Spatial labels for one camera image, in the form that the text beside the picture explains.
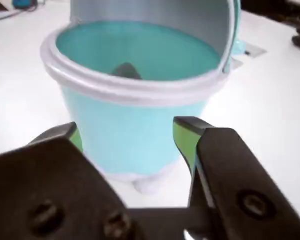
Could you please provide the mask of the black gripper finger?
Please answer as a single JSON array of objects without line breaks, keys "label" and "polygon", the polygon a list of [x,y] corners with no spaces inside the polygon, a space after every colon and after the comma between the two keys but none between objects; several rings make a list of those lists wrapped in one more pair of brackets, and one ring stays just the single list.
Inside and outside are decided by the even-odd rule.
[{"label": "black gripper finger", "polygon": [[0,154],[0,240],[134,240],[115,191],[66,138]]},{"label": "black gripper finger", "polygon": [[176,116],[173,139],[228,240],[300,240],[300,216],[239,134]]}]

